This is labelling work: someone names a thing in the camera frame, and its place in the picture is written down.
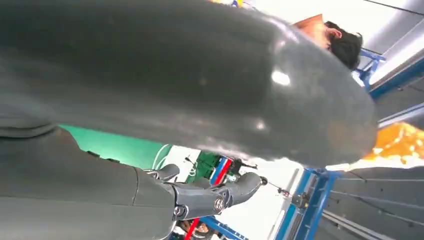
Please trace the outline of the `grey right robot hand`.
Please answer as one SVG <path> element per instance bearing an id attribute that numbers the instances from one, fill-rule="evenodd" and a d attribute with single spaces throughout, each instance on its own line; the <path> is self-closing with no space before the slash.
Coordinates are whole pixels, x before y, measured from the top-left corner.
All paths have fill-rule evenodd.
<path id="1" fill-rule="evenodd" d="M 361 159 L 378 131 L 351 71 L 276 17 L 207 0 L 3 0 L 1 239 L 164 240 L 261 185 L 166 182 L 81 150 L 63 124 L 315 168 Z"/>

